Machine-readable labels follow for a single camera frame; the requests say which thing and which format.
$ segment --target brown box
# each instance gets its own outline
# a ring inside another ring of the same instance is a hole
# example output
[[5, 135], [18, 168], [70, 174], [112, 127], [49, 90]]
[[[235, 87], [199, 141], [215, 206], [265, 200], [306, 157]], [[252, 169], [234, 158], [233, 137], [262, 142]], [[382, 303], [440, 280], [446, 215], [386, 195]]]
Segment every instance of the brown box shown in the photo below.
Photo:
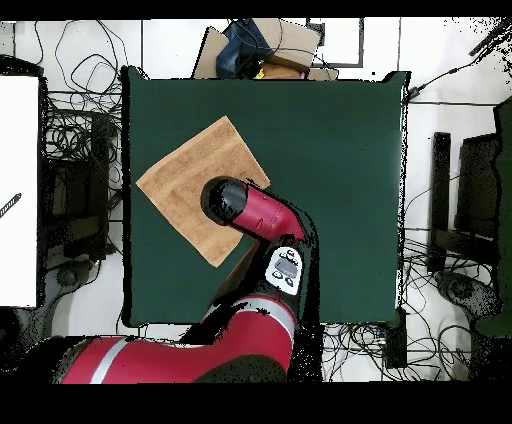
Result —
[[196, 67], [192, 72], [193, 79], [217, 78], [217, 56], [227, 46], [228, 41], [228, 37], [215, 28], [206, 29]]
[[311, 68], [308, 74], [308, 80], [312, 81], [334, 81], [338, 78], [337, 69]]
[[276, 53], [266, 57], [265, 62], [287, 66], [299, 72], [306, 72], [309, 69], [320, 41], [318, 32], [283, 20], [280, 25], [278, 18], [253, 18], [253, 21], [270, 48], [280, 47]]
[[263, 63], [262, 79], [300, 79], [300, 72], [286, 66]]

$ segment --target silver stripe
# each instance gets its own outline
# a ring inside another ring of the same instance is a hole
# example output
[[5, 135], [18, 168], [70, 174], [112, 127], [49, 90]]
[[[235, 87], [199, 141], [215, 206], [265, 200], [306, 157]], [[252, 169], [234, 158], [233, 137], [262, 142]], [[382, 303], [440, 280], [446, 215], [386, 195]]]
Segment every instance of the silver stripe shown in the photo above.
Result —
[[213, 305], [211, 305], [211, 306], [208, 308], [208, 311], [206, 312], [206, 315], [203, 317], [203, 319], [201, 320], [201, 322], [202, 322], [202, 321], [204, 321], [204, 320], [206, 319], [206, 317], [207, 317], [208, 315], [210, 315], [213, 311], [215, 311], [219, 306], [220, 306], [220, 303], [219, 303], [217, 306], [213, 306]]
[[110, 348], [110, 350], [101, 360], [98, 368], [96, 368], [96, 371], [94, 371], [90, 384], [101, 384], [103, 382], [105, 376], [107, 375], [108, 369], [110, 368], [110, 365], [112, 365], [112, 362], [114, 362], [114, 359], [118, 353], [121, 352], [121, 349], [128, 343], [129, 342], [127, 342], [126, 339], [121, 339]]
[[237, 313], [245, 311], [259, 312], [259, 310], [261, 309], [267, 311], [272, 318], [274, 318], [277, 322], [279, 322], [279, 324], [281, 324], [284, 327], [284, 329], [288, 332], [288, 335], [290, 336], [290, 339], [292, 340], [293, 343], [295, 321], [287, 312], [285, 306], [281, 306], [276, 302], [261, 297], [249, 297], [240, 299], [233, 306], [239, 305], [240, 303], [247, 303], [247, 305], [245, 305], [243, 309], [237, 311]]

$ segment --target green tabletop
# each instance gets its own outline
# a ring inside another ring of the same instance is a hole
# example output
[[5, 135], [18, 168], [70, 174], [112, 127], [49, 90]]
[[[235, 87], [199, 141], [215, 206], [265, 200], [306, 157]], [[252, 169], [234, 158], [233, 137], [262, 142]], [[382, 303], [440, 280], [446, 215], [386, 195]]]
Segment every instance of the green tabletop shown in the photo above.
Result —
[[197, 322], [252, 244], [244, 236], [212, 267], [135, 185], [151, 165], [223, 115], [270, 178], [270, 191], [315, 221], [321, 321], [395, 319], [405, 73], [386, 82], [144, 80], [129, 68], [128, 79], [125, 325]]

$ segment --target floor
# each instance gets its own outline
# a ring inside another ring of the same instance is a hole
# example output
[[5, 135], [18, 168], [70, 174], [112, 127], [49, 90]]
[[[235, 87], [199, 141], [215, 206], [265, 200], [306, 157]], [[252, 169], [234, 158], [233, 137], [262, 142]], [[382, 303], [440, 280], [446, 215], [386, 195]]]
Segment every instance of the floor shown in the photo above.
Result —
[[[211, 25], [223, 30], [226, 26], [226, 21], [222, 19], [104, 23], [124, 41], [125, 52], [120, 40], [112, 37], [119, 63], [128, 62], [131, 65], [142, 66], [151, 78], [190, 77], [205, 29]], [[411, 87], [421, 85], [455, 66], [470, 62], [468, 52], [485, 37], [490, 23], [491, 18], [365, 18], [363, 68], [340, 69], [339, 78], [379, 81], [391, 71], [405, 70], [412, 73]], [[41, 64], [48, 78], [49, 90], [66, 90], [66, 82], [70, 83], [73, 68], [85, 57], [95, 53], [112, 57], [111, 45], [98, 23], [71, 23], [66, 28], [65, 37], [61, 39], [65, 25], [65, 22], [37, 24], [44, 50]], [[340, 25], [341, 28], [343, 20], [332, 25]], [[345, 44], [354, 45], [354, 37], [357, 37], [357, 34], [347, 34], [348, 41]], [[14, 53], [28, 61], [39, 61], [41, 50], [34, 31], [34, 22], [16, 24], [15, 43], [12, 25], [0, 23], [0, 53]], [[353, 51], [346, 49], [346, 56], [347, 62], [351, 61]], [[62, 71], [56, 57], [62, 64]], [[327, 52], [324, 59], [330, 60]], [[336, 57], [334, 60], [342, 62], [343, 57]], [[82, 81], [85, 76], [91, 74], [96, 62], [90, 62], [84, 64], [80, 72], [76, 73], [75, 81]], [[455, 176], [458, 173], [458, 150], [462, 140], [495, 131], [493, 105], [504, 101], [512, 94], [512, 77], [506, 69], [509, 69], [506, 57], [502, 53], [492, 53], [478, 65], [448, 75], [428, 86], [409, 105], [406, 204], [429, 188], [430, 151], [434, 132], [452, 134], [451, 174]], [[91, 87], [101, 89], [102, 84], [112, 78], [109, 72], [111, 71], [104, 67], [98, 67]], [[454, 180], [451, 184], [451, 226], [455, 215], [456, 187]], [[428, 195], [418, 197], [408, 209], [405, 226], [427, 228], [427, 211]], [[116, 210], [112, 219], [122, 219], [122, 208]], [[425, 242], [426, 234], [425, 231], [408, 231], [407, 237]], [[111, 224], [110, 237], [117, 247], [122, 248], [120, 223]], [[136, 335], [142, 331], [146, 337], [156, 339], [178, 338], [186, 329], [183, 326], [154, 324], [143, 329], [132, 329], [118, 322], [122, 305], [122, 276], [122, 257], [116, 253], [103, 263], [101, 272], [93, 284], [82, 287], [60, 301], [55, 314], [53, 333], [95, 335], [115, 334], [117, 331], [119, 334]], [[480, 278], [485, 279], [488, 276], [481, 272]], [[411, 342], [426, 337], [427, 327], [423, 318], [428, 322], [434, 337], [450, 324], [467, 325], [461, 309], [440, 298], [437, 290], [429, 284], [425, 284], [419, 290], [411, 286], [408, 290], [408, 303], [414, 308], [405, 307], [410, 313], [407, 316], [407, 328]], [[328, 331], [339, 334], [340, 326], [332, 325]], [[383, 376], [370, 357], [360, 355], [353, 347], [338, 352], [334, 358], [332, 349], [329, 349], [332, 348], [332, 343], [332, 339], [326, 336], [324, 359], [327, 380], [369, 381], [399, 378], [396, 370], [387, 371]], [[461, 330], [448, 331], [443, 336], [443, 343], [453, 351], [459, 349], [467, 352], [470, 349], [469, 337]], [[411, 343], [409, 359], [428, 358], [431, 345], [432, 342], [425, 340]], [[424, 362], [428, 363], [439, 366], [439, 359], [432, 358], [430, 362]], [[465, 378], [464, 366], [458, 364], [452, 367], [452, 374], [457, 378]], [[446, 373], [437, 375], [437, 368], [433, 367], [417, 367], [415, 370], [426, 379], [449, 378]]]

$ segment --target orange towel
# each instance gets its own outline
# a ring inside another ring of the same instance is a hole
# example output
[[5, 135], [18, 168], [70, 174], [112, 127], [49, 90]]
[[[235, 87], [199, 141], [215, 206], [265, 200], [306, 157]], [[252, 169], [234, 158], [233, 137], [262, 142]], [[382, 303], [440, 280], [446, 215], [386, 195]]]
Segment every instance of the orange towel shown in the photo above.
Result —
[[218, 267], [242, 234], [215, 224], [201, 210], [201, 191], [213, 177], [252, 179], [261, 188], [270, 180], [226, 116], [149, 168], [137, 181], [169, 223], [210, 263]]

